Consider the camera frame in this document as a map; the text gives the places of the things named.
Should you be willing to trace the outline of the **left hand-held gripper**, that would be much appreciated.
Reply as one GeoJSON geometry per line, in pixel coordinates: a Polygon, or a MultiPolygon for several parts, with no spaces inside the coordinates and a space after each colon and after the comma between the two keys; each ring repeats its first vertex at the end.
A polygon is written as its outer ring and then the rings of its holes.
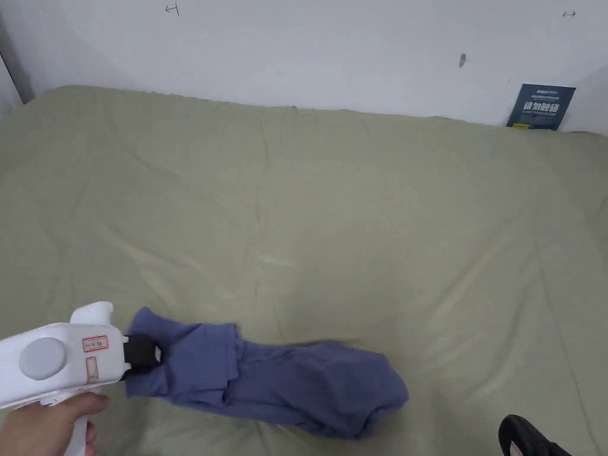
{"type": "Polygon", "coordinates": [[[1,341],[1,408],[53,407],[83,393],[149,373],[163,361],[149,335],[126,335],[112,324],[113,305],[77,308],[68,322],[1,341]]]}

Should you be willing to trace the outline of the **person's left hand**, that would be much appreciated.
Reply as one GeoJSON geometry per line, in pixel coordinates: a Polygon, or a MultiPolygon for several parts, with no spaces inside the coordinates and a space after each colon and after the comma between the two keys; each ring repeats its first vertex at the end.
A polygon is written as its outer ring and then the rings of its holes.
{"type": "Polygon", "coordinates": [[[76,422],[108,404],[105,395],[83,393],[56,406],[36,403],[13,410],[1,427],[1,455],[65,455],[76,422]]]}

